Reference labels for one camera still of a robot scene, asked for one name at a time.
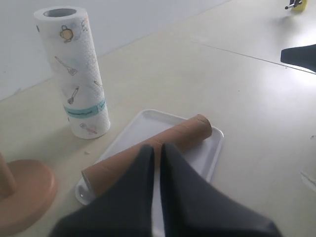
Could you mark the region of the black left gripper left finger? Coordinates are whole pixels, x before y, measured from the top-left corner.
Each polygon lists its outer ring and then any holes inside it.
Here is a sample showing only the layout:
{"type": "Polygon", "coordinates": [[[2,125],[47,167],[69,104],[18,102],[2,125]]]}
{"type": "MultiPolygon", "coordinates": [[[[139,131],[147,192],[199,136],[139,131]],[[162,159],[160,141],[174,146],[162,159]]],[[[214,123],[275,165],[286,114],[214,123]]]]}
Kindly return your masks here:
{"type": "Polygon", "coordinates": [[[51,237],[150,237],[154,190],[154,153],[143,146],[133,164],[100,197],[52,229],[51,237]]]}

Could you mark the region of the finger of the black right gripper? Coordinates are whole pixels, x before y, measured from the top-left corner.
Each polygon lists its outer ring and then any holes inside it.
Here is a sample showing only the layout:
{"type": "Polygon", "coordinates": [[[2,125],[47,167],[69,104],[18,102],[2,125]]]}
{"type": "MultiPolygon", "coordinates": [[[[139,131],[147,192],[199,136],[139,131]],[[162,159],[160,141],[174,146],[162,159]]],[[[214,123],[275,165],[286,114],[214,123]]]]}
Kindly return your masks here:
{"type": "Polygon", "coordinates": [[[309,69],[316,72],[316,45],[307,45],[301,47],[292,47],[283,49],[280,53],[280,61],[309,69]]]}

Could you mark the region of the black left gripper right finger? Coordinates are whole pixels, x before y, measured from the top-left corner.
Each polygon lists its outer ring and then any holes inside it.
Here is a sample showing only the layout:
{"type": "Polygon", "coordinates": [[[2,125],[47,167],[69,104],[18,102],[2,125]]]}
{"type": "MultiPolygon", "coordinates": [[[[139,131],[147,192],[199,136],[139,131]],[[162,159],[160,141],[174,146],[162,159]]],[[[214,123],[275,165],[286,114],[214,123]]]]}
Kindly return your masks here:
{"type": "Polygon", "coordinates": [[[160,196],[167,237],[280,237],[274,222],[207,183],[172,144],[164,144],[160,196]]]}

